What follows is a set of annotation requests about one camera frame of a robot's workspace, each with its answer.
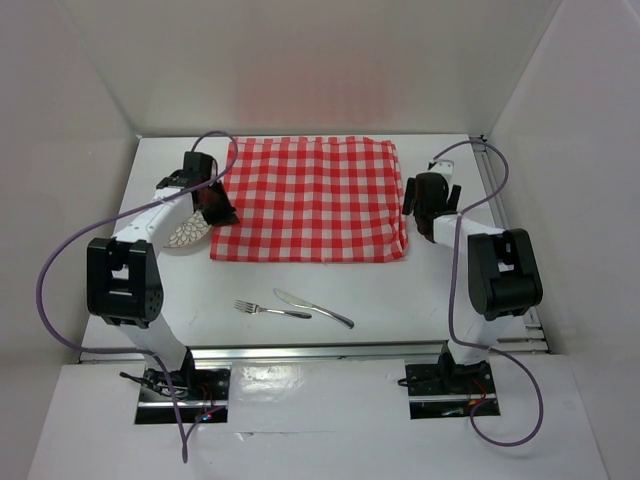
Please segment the red white checkered cloth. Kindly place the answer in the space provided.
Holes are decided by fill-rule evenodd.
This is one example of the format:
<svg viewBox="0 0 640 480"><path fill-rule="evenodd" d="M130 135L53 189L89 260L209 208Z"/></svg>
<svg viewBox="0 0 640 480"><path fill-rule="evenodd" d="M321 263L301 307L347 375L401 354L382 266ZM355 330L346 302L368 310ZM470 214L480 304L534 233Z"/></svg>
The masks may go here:
<svg viewBox="0 0 640 480"><path fill-rule="evenodd" d="M238 223L217 227L226 262L387 263L408 247L395 144L369 137L240 139L224 188Z"/></svg>

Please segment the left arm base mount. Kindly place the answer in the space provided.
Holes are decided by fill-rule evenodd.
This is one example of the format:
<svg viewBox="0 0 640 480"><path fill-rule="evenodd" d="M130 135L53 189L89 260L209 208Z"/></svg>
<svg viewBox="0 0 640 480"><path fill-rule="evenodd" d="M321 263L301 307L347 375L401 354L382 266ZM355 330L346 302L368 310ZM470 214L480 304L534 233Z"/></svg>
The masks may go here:
<svg viewBox="0 0 640 480"><path fill-rule="evenodd" d="M161 372L146 369L143 374L119 376L136 383L139 396L136 407L137 425L175 424L173 403L166 379ZM230 368L195 370L190 386L176 372L171 373L178 409L184 423L226 423L231 380Z"/></svg>

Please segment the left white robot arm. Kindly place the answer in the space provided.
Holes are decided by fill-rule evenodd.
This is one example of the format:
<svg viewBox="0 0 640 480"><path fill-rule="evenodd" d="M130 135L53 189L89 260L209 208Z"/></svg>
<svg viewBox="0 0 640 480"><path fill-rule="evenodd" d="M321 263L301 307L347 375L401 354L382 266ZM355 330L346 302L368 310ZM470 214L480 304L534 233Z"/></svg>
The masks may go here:
<svg viewBox="0 0 640 480"><path fill-rule="evenodd" d="M216 160L187 151L180 169L156 185L152 206L136 213L114 236L95 238L87 247L87 306L91 314L116 327L143 352L142 380L172 397L196 390L197 374L190 349L163 317L164 288L158 254L194 212L207 225L238 221L222 182L214 178Z"/></svg>

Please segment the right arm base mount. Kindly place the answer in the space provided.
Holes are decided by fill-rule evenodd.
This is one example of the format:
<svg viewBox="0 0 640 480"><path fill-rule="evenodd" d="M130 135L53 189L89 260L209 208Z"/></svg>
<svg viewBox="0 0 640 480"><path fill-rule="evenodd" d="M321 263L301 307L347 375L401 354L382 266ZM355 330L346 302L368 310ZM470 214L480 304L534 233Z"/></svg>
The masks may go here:
<svg viewBox="0 0 640 480"><path fill-rule="evenodd" d="M408 395L412 420L500 416L493 375L488 364L471 374L446 380L436 364L407 364L397 381Z"/></svg>

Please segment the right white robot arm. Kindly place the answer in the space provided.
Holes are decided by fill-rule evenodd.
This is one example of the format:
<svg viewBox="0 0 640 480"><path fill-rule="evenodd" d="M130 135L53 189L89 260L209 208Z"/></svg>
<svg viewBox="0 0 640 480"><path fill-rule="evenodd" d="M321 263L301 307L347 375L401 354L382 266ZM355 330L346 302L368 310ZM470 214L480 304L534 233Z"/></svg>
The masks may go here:
<svg viewBox="0 0 640 480"><path fill-rule="evenodd" d="M453 172L453 162L438 160L409 178L403 213L414 217L427 241L453 252L449 339L438 358L436 379L445 392L460 394L487 373L489 349L514 318L541 302L543 287L527 231L491 227L460 215L461 187L452 182ZM458 329L454 314L462 258L473 312Z"/></svg>

